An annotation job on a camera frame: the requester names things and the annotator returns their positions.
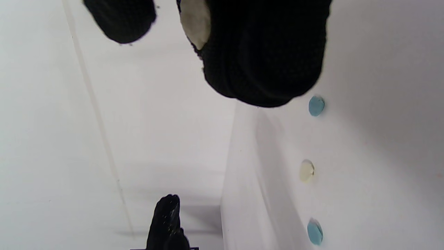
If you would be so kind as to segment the person's left hand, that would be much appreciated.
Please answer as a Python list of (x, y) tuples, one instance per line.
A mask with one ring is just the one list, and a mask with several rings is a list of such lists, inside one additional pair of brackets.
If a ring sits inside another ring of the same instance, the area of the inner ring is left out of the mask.
[(180, 225), (180, 198), (176, 194), (164, 196), (157, 202), (146, 250), (189, 250), (190, 243)]

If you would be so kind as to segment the person's right hand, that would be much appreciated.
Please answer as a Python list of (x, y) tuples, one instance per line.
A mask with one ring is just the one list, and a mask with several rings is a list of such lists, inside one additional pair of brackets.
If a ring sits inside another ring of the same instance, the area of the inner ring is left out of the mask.
[(180, 23), (220, 95), (275, 108), (311, 90), (331, 0), (177, 0)]

